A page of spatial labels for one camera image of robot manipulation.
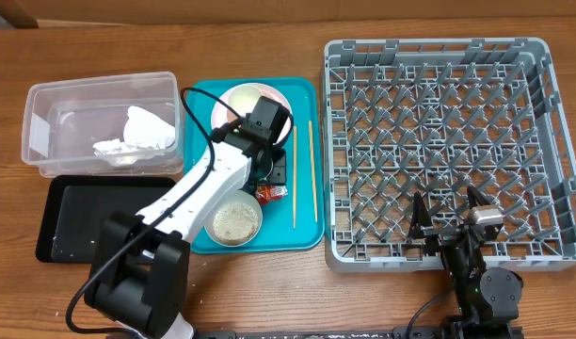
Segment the gray plastic rack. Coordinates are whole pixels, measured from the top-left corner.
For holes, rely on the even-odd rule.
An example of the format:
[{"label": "gray plastic rack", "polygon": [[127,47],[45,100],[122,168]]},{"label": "gray plastic rack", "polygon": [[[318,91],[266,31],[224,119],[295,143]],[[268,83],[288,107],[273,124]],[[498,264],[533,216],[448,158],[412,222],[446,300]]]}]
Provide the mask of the gray plastic rack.
[{"label": "gray plastic rack", "polygon": [[505,216],[488,266],[576,264],[576,161],[544,41],[334,40],[324,61],[330,268],[442,268],[407,239],[413,193],[456,226],[467,185]]}]

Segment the white label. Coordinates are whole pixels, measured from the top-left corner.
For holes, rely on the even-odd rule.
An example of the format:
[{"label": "white label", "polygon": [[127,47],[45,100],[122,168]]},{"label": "white label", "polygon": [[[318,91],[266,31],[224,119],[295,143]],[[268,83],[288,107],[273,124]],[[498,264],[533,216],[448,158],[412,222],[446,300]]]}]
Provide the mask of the white label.
[{"label": "white label", "polygon": [[38,115],[31,116],[31,131],[29,132],[28,147],[47,157],[50,146],[50,124]]}]

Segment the red snack packet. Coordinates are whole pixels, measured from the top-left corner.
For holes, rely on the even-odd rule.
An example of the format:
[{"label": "red snack packet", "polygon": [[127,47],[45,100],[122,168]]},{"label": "red snack packet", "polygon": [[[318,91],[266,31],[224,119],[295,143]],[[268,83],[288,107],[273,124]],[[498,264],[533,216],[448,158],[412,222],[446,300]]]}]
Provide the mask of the red snack packet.
[{"label": "red snack packet", "polygon": [[276,202],[288,195],[286,186],[259,186],[254,194],[261,206],[268,202]]}]

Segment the clear plastic bin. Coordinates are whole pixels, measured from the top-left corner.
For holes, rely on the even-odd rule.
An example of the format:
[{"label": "clear plastic bin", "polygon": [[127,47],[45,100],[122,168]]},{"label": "clear plastic bin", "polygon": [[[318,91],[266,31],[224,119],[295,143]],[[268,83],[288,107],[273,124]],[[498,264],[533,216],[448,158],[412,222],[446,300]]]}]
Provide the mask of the clear plastic bin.
[{"label": "clear plastic bin", "polygon": [[[166,148],[96,155],[94,143],[123,140],[130,106],[175,128]],[[183,169],[184,125],[177,80],[168,72],[103,76],[37,84],[28,92],[22,159],[41,175],[150,175]],[[120,166],[119,160],[140,158]]]}]

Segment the wooden table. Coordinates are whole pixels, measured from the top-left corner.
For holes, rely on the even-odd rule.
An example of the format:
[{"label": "wooden table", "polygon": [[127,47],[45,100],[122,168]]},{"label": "wooden table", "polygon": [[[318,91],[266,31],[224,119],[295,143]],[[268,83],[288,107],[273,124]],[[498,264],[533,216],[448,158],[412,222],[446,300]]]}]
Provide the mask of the wooden table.
[{"label": "wooden table", "polygon": [[[50,180],[20,157],[24,102],[37,83],[171,71],[204,79],[303,76],[319,88],[333,39],[540,37],[553,61],[576,152],[576,18],[244,24],[0,31],[0,337],[68,338],[64,312],[88,266],[43,264],[34,249]],[[527,338],[576,338],[576,267],[523,273]],[[184,315],[200,330],[373,330],[408,323],[447,286],[440,271],[339,275],[313,250],[193,255]],[[453,300],[419,324],[454,314]],[[109,325],[85,305],[82,326]]]}]

